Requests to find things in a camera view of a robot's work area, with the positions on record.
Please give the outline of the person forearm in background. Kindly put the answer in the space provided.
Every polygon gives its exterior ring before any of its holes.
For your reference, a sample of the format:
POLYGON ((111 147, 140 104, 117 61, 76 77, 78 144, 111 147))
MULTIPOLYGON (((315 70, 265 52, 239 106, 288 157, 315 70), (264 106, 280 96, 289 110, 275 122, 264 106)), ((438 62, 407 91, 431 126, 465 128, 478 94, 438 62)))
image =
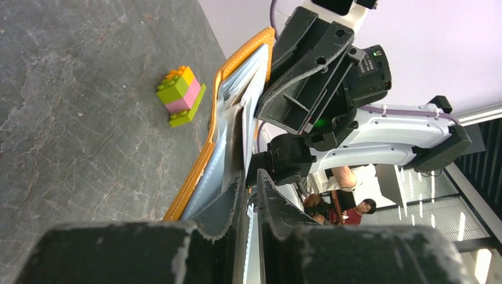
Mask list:
POLYGON ((326 191, 351 192, 364 182, 364 176, 358 170, 354 171, 348 166, 327 169, 325 174, 328 179, 326 191))

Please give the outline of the yellow leather card holder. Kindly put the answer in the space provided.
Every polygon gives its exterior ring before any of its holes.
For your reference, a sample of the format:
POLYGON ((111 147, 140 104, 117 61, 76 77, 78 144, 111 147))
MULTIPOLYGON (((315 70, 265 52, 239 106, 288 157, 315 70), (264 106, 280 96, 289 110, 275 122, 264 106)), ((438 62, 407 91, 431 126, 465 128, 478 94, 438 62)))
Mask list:
POLYGON ((199 216, 245 177, 256 139, 253 113, 271 76, 274 36, 272 27, 264 28, 216 71, 208 137, 164 221, 199 216))

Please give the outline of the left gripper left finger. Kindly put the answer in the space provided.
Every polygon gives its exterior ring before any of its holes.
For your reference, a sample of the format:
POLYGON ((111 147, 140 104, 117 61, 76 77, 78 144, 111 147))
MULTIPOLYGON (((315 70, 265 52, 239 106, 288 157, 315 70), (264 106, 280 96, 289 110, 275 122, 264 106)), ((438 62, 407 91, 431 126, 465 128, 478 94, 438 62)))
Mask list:
POLYGON ((242 283, 245 178, 184 221, 63 224, 35 245, 17 283, 242 283))

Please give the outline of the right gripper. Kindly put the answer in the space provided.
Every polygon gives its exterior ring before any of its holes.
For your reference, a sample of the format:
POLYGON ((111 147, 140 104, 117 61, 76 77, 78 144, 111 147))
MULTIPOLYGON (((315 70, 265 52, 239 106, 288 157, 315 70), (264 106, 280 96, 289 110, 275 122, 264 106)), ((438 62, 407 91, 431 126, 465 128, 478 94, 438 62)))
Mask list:
POLYGON ((301 134, 318 151, 339 147, 356 128, 353 98, 344 84, 366 53, 352 46, 354 31, 297 7, 275 43, 269 86, 255 118, 301 134))

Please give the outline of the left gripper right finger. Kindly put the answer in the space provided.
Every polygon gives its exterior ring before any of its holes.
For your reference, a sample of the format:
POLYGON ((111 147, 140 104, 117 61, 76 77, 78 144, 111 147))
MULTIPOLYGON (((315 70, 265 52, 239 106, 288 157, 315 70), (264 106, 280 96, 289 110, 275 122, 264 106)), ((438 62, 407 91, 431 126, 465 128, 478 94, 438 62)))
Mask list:
POLYGON ((441 232, 412 226, 321 225, 257 173, 262 283, 472 283, 441 232))

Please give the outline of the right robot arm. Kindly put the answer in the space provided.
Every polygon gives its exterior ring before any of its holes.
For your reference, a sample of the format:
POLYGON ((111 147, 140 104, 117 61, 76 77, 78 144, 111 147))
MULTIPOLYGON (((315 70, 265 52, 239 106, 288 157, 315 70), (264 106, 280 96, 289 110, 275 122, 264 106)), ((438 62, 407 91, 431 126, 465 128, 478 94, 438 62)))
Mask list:
POLYGON ((355 31, 297 7, 273 46, 271 77, 255 118, 283 129, 254 154, 246 183, 277 185, 339 166, 388 164, 432 172, 451 164, 471 139, 445 96, 419 106, 381 103, 392 87, 379 45, 354 46, 355 31))

